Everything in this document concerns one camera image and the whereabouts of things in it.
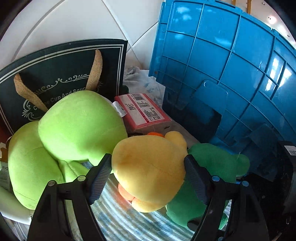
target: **white border line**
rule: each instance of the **white border line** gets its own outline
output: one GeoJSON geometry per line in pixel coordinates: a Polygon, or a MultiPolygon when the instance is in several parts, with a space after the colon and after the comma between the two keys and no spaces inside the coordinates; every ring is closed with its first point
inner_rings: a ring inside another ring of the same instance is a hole
{"type": "MultiPolygon", "coordinates": [[[[83,47],[77,47],[77,48],[72,48],[72,49],[67,49],[67,50],[62,50],[62,51],[58,51],[58,52],[54,52],[51,54],[47,54],[44,55],[42,57],[33,59],[25,64],[22,64],[21,66],[18,66],[17,68],[13,69],[12,71],[10,71],[9,73],[5,74],[3,77],[0,78],[0,84],[3,83],[5,80],[7,80],[9,77],[11,77],[12,75],[16,74],[19,71],[22,71],[32,65],[35,65],[37,63],[43,62],[47,59],[51,59],[51,58],[55,58],[58,56],[62,56],[62,55],[66,55],[69,53],[75,53],[75,52],[81,52],[81,51],[86,51],[86,50],[95,50],[95,49],[106,49],[106,48],[120,48],[120,53],[119,53],[119,58],[118,58],[118,69],[117,69],[117,86],[116,86],[116,94],[119,94],[119,86],[118,83],[120,81],[120,71],[121,71],[121,63],[122,63],[122,55],[123,55],[123,48],[124,48],[124,44],[121,45],[90,45],[90,46],[83,46],[83,47]]],[[[6,116],[4,114],[4,111],[0,105],[0,114],[2,116],[2,119],[5,122],[5,125],[7,126],[9,132],[13,135],[14,131],[12,130],[9,122],[6,119],[6,116]]]]}

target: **blue plastic bin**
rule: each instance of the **blue plastic bin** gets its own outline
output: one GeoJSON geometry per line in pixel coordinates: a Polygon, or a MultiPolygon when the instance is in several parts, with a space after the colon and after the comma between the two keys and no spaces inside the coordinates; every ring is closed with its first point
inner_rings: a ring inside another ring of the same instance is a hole
{"type": "Polygon", "coordinates": [[[201,142],[275,175],[277,140],[296,143],[296,51],[277,31],[214,0],[163,3],[150,76],[163,109],[201,142]]]}

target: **light green plush toy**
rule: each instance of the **light green plush toy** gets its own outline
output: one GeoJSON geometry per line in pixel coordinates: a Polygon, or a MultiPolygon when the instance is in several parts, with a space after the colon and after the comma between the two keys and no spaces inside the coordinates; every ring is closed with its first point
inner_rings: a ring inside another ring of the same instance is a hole
{"type": "MultiPolygon", "coordinates": [[[[235,183],[237,176],[243,176],[250,167],[250,161],[245,155],[231,155],[225,150],[214,145],[204,143],[195,144],[188,150],[198,164],[205,167],[213,176],[219,176],[225,182],[235,183]]],[[[171,202],[166,205],[167,215],[177,224],[187,227],[188,221],[201,219],[206,205],[196,196],[191,184],[185,181],[179,192],[171,202]]],[[[223,214],[220,222],[222,229],[228,217],[223,214]]]]}
{"type": "Polygon", "coordinates": [[[72,182],[98,165],[104,154],[127,138],[123,121],[101,95],[72,93],[51,107],[40,121],[21,127],[12,137],[8,166],[15,196],[35,209],[50,180],[72,182]]]}

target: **dark green plush toy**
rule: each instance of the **dark green plush toy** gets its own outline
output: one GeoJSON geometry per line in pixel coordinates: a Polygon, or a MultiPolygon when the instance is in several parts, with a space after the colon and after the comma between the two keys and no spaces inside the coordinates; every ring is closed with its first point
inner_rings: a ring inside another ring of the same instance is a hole
{"type": "MultiPolygon", "coordinates": [[[[225,150],[212,144],[196,144],[188,150],[198,164],[205,167],[213,176],[219,176],[225,182],[235,183],[236,177],[243,176],[250,167],[249,159],[242,154],[231,155],[225,150]]],[[[188,221],[202,218],[206,205],[199,199],[188,181],[185,181],[179,192],[166,205],[167,215],[177,224],[187,227],[188,221]]],[[[222,229],[228,217],[223,214],[220,227],[222,229]]]]}

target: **beige rope handle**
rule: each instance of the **beige rope handle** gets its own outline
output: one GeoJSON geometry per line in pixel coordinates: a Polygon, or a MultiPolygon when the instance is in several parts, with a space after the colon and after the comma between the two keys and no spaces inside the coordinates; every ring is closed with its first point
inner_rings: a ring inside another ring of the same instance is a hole
{"type": "MultiPolygon", "coordinates": [[[[96,54],[94,56],[94,62],[91,67],[91,72],[89,74],[89,78],[87,80],[86,87],[85,87],[86,90],[91,90],[91,91],[96,90],[99,80],[100,80],[101,73],[102,73],[102,68],[103,68],[102,54],[101,54],[100,50],[96,49],[96,54]]],[[[13,81],[15,83],[15,90],[21,97],[30,101],[38,109],[41,109],[44,112],[48,111],[48,108],[40,100],[40,98],[24,85],[19,74],[16,74],[14,76],[13,81]]]]}
{"type": "Polygon", "coordinates": [[[13,81],[15,83],[15,90],[17,93],[25,98],[26,100],[30,101],[33,105],[35,105],[38,109],[43,110],[44,112],[48,111],[48,108],[45,106],[45,104],[39,99],[39,97],[34,94],[31,90],[29,90],[24,83],[22,82],[22,79],[19,74],[16,74],[13,78],[13,81]]]}
{"type": "Polygon", "coordinates": [[[89,79],[86,83],[86,90],[96,91],[98,86],[100,76],[103,68],[103,58],[101,51],[96,49],[96,54],[94,56],[93,66],[91,67],[91,72],[89,74],[89,79]]]}

